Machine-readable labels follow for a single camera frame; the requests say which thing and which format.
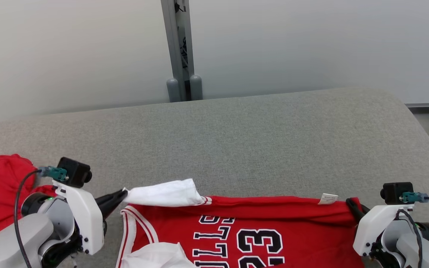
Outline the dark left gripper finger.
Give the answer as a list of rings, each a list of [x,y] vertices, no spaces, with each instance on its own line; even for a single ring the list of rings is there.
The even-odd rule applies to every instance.
[[[123,200],[124,197],[104,197],[102,199],[103,220],[106,220]]]
[[[95,199],[100,209],[115,209],[127,197],[129,191],[121,189]]]

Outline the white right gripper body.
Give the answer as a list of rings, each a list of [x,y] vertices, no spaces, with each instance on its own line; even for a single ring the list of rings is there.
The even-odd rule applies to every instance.
[[[414,204],[411,205],[377,205],[374,206],[358,224],[353,248],[359,255],[369,253],[373,243],[379,240],[383,249],[400,258],[397,249],[397,242],[402,235],[415,233],[414,227],[407,219],[405,214],[400,213],[398,220],[397,212],[400,209],[406,211],[409,215],[413,210]]]

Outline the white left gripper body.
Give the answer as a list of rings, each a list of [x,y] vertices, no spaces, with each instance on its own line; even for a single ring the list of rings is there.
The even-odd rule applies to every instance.
[[[55,192],[66,199],[75,222],[82,235],[82,248],[89,255],[99,252],[104,245],[104,225],[100,211],[93,195],[81,188],[71,187],[53,181]]]

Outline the red basketball jersey number 23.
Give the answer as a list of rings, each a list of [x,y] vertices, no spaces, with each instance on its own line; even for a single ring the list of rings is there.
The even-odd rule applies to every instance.
[[[185,179],[124,202],[116,268],[364,268],[344,201],[202,196]]]

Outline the grey cylindrical post foot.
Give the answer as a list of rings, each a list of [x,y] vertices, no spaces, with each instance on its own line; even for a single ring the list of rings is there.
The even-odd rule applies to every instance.
[[[202,100],[203,97],[203,83],[199,75],[192,75],[189,79],[190,82],[190,92],[191,98],[193,101]]]
[[[170,102],[180,102],[180,89],[179,83],[175,78],[170,78],[166,82]]]

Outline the grey metal partition post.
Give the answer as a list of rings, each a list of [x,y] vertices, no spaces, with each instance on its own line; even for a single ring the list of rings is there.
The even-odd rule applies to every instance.
[[[161,0],[161,7],[172,68],[171,78],[179,83],[181,102],[192,101],[189,79],[196,72],[190,0]]]

